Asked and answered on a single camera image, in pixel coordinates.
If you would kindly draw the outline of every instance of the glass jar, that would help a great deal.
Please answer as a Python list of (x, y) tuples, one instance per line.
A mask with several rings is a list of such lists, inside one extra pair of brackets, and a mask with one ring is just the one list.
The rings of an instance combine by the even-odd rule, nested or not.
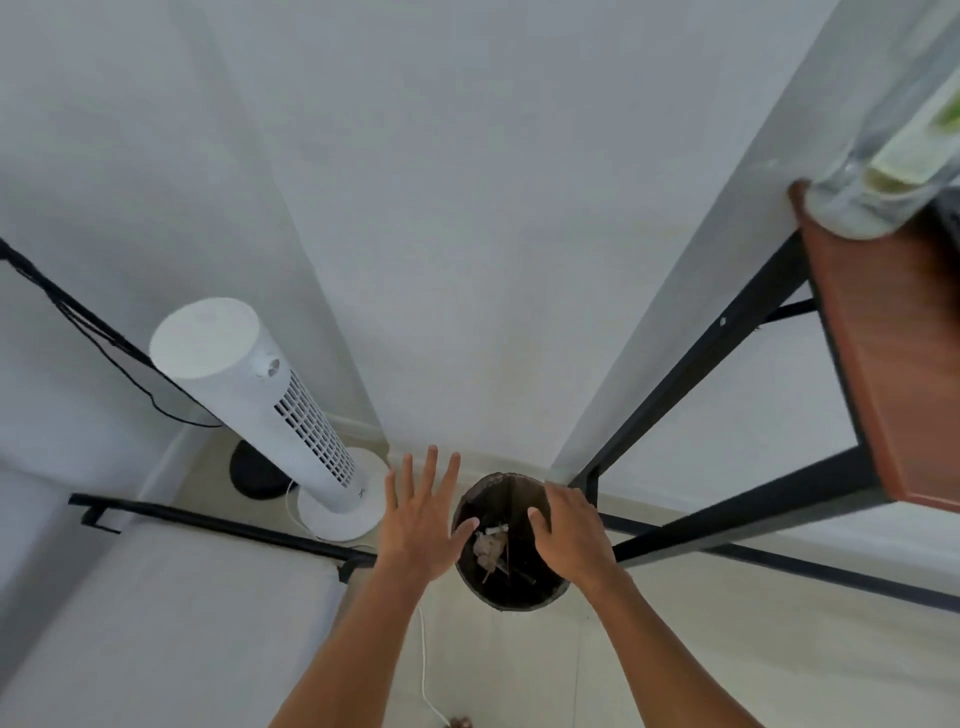
[(843, 237), (895, 231), (960, 175), (960, 19), (867, 114), (845, 156), (806, 191), (807, 212)]

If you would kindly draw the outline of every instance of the white tower fan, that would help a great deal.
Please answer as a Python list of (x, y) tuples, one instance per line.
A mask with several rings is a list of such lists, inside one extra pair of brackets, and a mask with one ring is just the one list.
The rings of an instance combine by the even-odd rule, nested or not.
[(156, 367), (300, 485), (303, 523), (349, 541), (383, 517), (387, 466), (345, 448), (250, 306), (204, 299), (170, 314), (150, 342)]

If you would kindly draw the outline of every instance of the fan vent grille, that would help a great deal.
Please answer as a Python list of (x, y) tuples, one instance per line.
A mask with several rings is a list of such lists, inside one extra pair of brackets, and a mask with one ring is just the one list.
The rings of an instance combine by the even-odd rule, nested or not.
[(353, 477), (353, 458), (347, 454), (337, 433), (293, 370), (290, 371), (290, 385), (274, 409), (346, 488)]

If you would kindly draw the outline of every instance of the power cord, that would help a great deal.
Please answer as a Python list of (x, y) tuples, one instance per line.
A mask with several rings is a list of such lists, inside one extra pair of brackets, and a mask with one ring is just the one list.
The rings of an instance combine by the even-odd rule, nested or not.
[(423, 607), (417, 605), (417, 614), (420, 615), (420, 654), (423, 656), (423, 670), (420, 671), (420, 696), (427, 707), (433, 711), (444, 726), (448, 726), (450, 721), (446, 719), (443, 713), (438, 711), (430, 698), (426, 696), (426, 625), (423, 623)]
[[(322, 539), (309, 528), (307, 528), (303, 521), (294, 516), (293, 510), (290, 508), (290, 491), (293, 490), (293, 487), (294, 481), (291, 480), (287, 484), (287, 492), (283, 494), (283, 506), (287, 509), (287, 516), (293, 523), (302, 528), (306, 533), (310, 534), (311, 538), (321, 541)], [(360, 544), (354, 548), (360, 546), (366, 546), (366, 544)], [(419, 604), (417, 605), (417, 614), (420, 616), (420, 655), (422, 657), (422, 669), (420, 670), (420, 696), (423, 698), (423, 702), (427, 704), (427, 707), (441, 720), (443, 726), (449, 726), (450, 721), (444, 716), (443, 713), (437, 710), (436, 706), (430, 702), (430, 698), (426, 696), (426, 623), (423, 621), (423, 607), (421, 607)]]
[(24, 254), (14, 250), (10, 244), (0, 237), (0, 260), (6, 260), (10, 263), (13, 269), (19, 273), (23, 278), (27, 279), (30, 283), (40, 288), (50, 299), (50, 302), (54, 305), (54, 308), (60, 312), (60, 314), (69, 321), (77, 331), (86, 337), (93, 346), (97, 348), (97, 351), (100, 352), (106, 359), (112, 364), (115, 368), (119, 369), (120, 372), (127, 378), (127, 380), (141, 392), (143, 392), (147, 397), (150, 398), (150, 403), (154, 406), (154, 409), (159, 412), (164, 417), (169, 417), (171, 420), (176, 420), (179, 423), (184, 423), (185, 425), (193, 425), (195, 427), (209, 427), (216, 428), (222, 427), (221, 424), (216, 425), (206, 425), (204, 423), (195, 423), (190, 420), (185, 420), (182, 417), (177, 417), (165, 409), (160, 407), (154, 399), (153, 393), (151, 393), (146, 387), (136, 381), (130, 373), (120, 365), (115, 359), (113, 359), (107, 352), (104, 350), (100, 343), (93, 338), (93, 335), (99, 336), (101, 339), (106, 341), (115, 349), (120, 350), (134, 361), (138, 361), (146, 367), (157, 372), (160, 376), (166, 379), (168, 382), (173, 384), (177, 389), (183, 392), (189, 399), (194, 401), (196, 404), (200, 404), (189, 394), (183, 391), (177, 383), (168, 377), (166, 374), (161, 372), (155, 365), (153, 360), (131, 342), (123, 337), (119, 331), (110, 326), (103, 319), (98, 317), (88, 308), (83, 306), (78, 302), (73, 296), (68, 294), (46, 276), (44, 276), (34, 263), (28, 259)]

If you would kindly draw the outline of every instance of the black trash can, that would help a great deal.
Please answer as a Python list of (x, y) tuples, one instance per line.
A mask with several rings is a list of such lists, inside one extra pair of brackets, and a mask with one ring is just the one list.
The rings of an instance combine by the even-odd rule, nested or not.
[[(540, 558), (527, 516), (529, 507), (540, 509), (550, 523), (550, 506), (543, 484), (519, 473), (491, 473), (470, 488), (453, 514), (453, 528), (474, 516), (480, 527), (470, 536), (457, 560), (457, 571), (470, 590), (495, 609), (530, 612), (562, 595), (569, 582), (554, 573)], [(489, 530), (500, 536), (487, 536)], [(478, 539), (486, 538), (482, 544)], [(491, 542), (503, 541), (495, 559), (484, 562), (477, 551)]]

